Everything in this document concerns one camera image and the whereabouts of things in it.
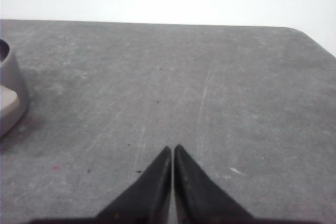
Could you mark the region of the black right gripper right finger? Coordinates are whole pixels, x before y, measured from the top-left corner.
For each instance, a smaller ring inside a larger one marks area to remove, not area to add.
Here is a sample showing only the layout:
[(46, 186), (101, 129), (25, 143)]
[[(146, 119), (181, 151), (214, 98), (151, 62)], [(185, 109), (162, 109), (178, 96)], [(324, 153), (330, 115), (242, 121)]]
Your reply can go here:
[(209, 178), (181, 144), (174, 150), (174, 191), (179, 223), (232, 223), (254, 218)]

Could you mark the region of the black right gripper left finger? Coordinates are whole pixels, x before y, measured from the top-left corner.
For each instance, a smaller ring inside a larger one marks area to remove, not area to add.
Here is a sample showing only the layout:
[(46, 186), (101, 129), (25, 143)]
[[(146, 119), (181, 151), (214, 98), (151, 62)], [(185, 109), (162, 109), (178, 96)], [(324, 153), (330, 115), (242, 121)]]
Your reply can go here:
[(167, 223), (171, 196), (172, 154), (165, 147), (142, 175), (97, 218), (111, 223)]

